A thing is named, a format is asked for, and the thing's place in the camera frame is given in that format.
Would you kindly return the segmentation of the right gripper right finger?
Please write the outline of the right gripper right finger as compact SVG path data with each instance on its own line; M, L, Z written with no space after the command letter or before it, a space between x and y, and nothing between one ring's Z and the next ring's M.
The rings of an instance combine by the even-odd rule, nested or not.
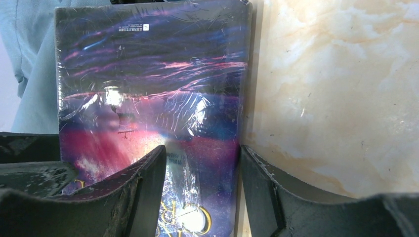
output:
M309 185L241 146L243 188L254 237L416 237L417 193L349 198Z

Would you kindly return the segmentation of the dark purple galaxy book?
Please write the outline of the dark purple galaxy book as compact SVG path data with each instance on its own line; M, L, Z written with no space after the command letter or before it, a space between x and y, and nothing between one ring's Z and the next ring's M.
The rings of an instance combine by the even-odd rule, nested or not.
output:
M157 237L234 234L252 4L183 0L55 10L65 194L167 151Z

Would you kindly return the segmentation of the blue grey backpack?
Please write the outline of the blue grey backpack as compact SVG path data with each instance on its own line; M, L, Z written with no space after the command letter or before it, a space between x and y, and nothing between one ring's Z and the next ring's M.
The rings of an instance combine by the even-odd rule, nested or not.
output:
M58 133L54 11L110 5L109 0L2 0L0 33L21 99L14 133Z

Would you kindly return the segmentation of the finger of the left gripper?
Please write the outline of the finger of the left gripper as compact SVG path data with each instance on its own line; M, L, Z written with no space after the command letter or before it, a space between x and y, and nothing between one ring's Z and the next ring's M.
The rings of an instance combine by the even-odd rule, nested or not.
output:
M57 134L0 133L0 162L60 161Z

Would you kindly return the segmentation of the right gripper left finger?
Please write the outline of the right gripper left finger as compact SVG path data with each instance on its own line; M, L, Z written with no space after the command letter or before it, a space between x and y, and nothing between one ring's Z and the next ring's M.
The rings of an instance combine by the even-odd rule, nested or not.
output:
M0 191L3 237L152 237L166 172L157 146L125 169L70 195L35 197Z

